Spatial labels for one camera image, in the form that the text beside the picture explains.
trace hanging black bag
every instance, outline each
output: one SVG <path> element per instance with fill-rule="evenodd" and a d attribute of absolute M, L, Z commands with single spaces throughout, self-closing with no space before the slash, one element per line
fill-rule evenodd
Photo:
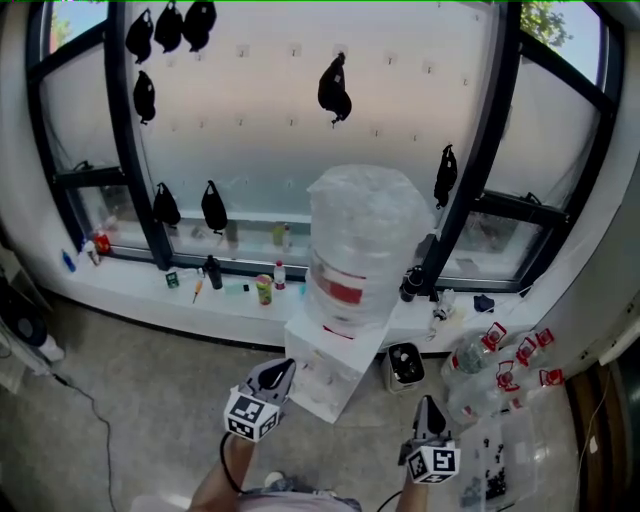
<path fill-rule="evenodd" d="M 323 109 L 336 114 L 337 117 L 331 121 L 333 124 L 344 121 L 351 113 L 351 98 L 344 82 L 345 60 L 344 53 L 340 52 L 322 74 L 318 84 L 318 103 Z"/>
<path fill-rule="evenodd" d="M 197 1 L 187 11 L 182 35 L 191 43 L 190 52 L 199 52 L 209 42 L 209 31 L 216 23 L 216 7 L 210 1 Z"/>
<path fill-rule="evenodd" d="M 133 53 L 138 60 L 136 64 L 140 64 L 151 55 L 151 36 L 153 35 L 153 21 L 151 20 L 151 11 L 145 11 L 138 16 L 129 27 L 129 33 L 125 40 L 128 50 Z"/>
<path fill-rule="evenodd" d="M 438 200 L 436 210 L 447 206 L 449 203 L 449 192 L 453 188 L 458 179 L 458 165 L 456 164 L 456 157 L 449 144 L 442 151 L 442 160 L 440 161 L 440 168 L 438 169 L 438 176 L 436 178 L 436 186 L 433 189 L 433 196 Z"/>
<path fill-rule="evenodd" d="M 136 106 L 136 112 L 141 117 L 140 123 L 147 124 L 156 116 L 156 90 L 153 82 L 144 71 L 138 73 L 138 81 L 133 89 L 133 103 Z"/>
<path fill-rule="evenodd" d="M 158 183 L 158 192 L 153 201 L 153 216 L 170 226 L 175 226 L 180 222 L 181 217 L 178 205 L 164 183 Z"/>
<path fill-rule="evenodd" d="M 209 229 L 213 229 L 216 233 L 227 227 L 227 211 L 224 209 L 222 199 L 213 181 L 209 180 L 204 195 L 202 196 L 202 213 L 204 213 L 204 220 L 209 226 Z"/>
<path fill-rule="evenodd" d="M 171 0 L 162 11 L 156 22 L 156 33 L 153 38 L 169 53 L 180 46 L 182 40 L 182 14 Z"/>

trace black object on shelf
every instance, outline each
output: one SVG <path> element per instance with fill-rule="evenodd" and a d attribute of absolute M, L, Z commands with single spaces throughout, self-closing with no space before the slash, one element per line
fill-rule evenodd
<path fill-rule="evenodd" d="M 209 255 L 207 256 L 207 261 L 202 268 L 209 276 L 213 289 L 219 290 L 222 288 L 222 270 L 220 269 L 220 262 L 213 256 Z"/>
<path fill-rule="evenodd" d="M 423 280 L 424 272 L 422 267 L 420 265 L 413 267 L 407 278 L 402 283 L 402 287 L 400 288 L 400 298 L 405 302 L 411 302 L 422 287 Z"/>

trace white plastic box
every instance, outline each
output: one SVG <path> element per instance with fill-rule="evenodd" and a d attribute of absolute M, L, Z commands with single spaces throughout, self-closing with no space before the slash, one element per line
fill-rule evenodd
<path fill-rule="evenodd" d="M 285 351 L 296 362 L 289 397 L 335 423 L 382 345 L 388 323 L 354 339 L 324 330 L 304 310 L 285 325 Z"/>

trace plastic bag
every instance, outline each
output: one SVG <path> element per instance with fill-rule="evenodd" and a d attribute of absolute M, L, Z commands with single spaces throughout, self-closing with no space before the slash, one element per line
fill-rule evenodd
<path fill-rule="evenodd" d="M 329 169 L 308 191 L 308 314 L 346 337 L 384 325 L 416 246 L 433 230 L 424 198 L 400 171 L 370 165 Z"/>

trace blue object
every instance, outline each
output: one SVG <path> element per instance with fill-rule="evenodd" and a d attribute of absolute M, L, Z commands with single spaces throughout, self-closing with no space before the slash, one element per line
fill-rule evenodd
<path fill-rule="evenodd" d="M 73 260 L 71 259 L 71 256 L 69 256 L 67 254 L 67 251 L 65 251 L 64 249 L 62 250 L 62 260 L 64 261 L 65 265 L 67 265 L 67 268 L 69 269 L 69 271 L 71 271 L 71 272 L 75 272 L 76 271 L 75 263 L 73 263 Z"/>

